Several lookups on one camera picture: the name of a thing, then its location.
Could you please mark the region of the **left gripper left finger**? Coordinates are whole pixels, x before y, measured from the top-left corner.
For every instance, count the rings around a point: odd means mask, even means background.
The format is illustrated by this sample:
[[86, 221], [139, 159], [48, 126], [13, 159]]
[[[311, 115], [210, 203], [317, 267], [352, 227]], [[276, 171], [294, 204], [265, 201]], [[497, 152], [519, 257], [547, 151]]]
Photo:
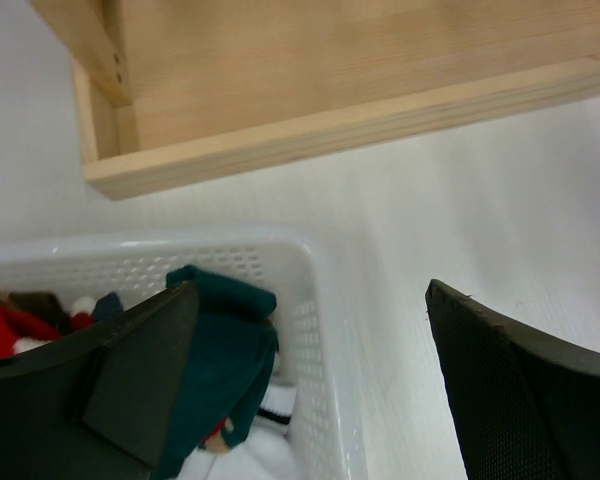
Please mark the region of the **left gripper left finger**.
[[0, 479], [149, 478], [197, 311], [196, 288], [183, 283], [1, 360]]

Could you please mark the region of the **teal sock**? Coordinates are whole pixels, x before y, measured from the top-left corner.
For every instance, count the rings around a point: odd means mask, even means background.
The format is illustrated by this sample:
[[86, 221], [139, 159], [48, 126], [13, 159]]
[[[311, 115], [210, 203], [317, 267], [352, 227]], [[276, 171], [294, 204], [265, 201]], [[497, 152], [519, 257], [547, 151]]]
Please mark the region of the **teal sock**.
[[168, 288], [183, 282], [196, 286], [198, 316], [153, 479], [177, 477], [198, 448], [227, 453], [247, 439], [279, 347], [273, 293], [192, 265], [166, 276]]

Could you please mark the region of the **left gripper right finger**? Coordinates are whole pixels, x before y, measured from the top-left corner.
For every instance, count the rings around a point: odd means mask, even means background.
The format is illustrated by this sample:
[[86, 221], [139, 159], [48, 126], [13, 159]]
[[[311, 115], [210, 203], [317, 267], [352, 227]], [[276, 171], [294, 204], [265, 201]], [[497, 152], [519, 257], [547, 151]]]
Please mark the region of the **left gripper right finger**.
[[600, 353], [433, 280], [430, 328], [470, 479], [600, 479]]

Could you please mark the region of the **red sock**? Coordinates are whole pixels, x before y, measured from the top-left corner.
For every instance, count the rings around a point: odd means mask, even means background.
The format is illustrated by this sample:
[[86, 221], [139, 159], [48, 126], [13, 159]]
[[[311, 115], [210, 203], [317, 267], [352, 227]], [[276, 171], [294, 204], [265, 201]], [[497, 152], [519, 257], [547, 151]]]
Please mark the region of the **red sock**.
[[32, 350], [94, 323], [92, 313], [96, 301], [81, 297], [65, 311], [70, 315], [72, 331], [61, 334], [55, 328], [31, 314], [0, 306], [0, 360]]

